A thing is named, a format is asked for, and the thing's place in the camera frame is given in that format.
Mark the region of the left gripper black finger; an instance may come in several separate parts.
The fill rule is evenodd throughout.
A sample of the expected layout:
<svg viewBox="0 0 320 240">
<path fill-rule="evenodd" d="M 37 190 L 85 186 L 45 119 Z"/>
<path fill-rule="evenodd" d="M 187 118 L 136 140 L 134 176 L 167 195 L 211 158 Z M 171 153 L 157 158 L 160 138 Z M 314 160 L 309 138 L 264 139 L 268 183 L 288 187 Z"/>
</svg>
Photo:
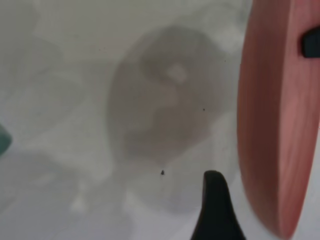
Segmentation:
<svg viewBox="0 0 320 240">
<path fill-rule="evenodd" d="M 202 204 L 192 240 L 244 240 L 228 184 L 215 170 L 203 175 Z"/>
</svg>

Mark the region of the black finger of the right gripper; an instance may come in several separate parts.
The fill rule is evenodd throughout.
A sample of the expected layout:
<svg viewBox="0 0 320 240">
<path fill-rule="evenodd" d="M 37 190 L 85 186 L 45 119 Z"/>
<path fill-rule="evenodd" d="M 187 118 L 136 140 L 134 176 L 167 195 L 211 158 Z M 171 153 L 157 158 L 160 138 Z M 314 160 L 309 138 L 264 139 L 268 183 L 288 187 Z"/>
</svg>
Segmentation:
<svg viewBox="0 0 320 240">
<path fill-rule="evenodd" d="M 320 27 L 313 27 L 298 38 L 298 55 L 306 59 L 320 58 Z"/>
</svg>

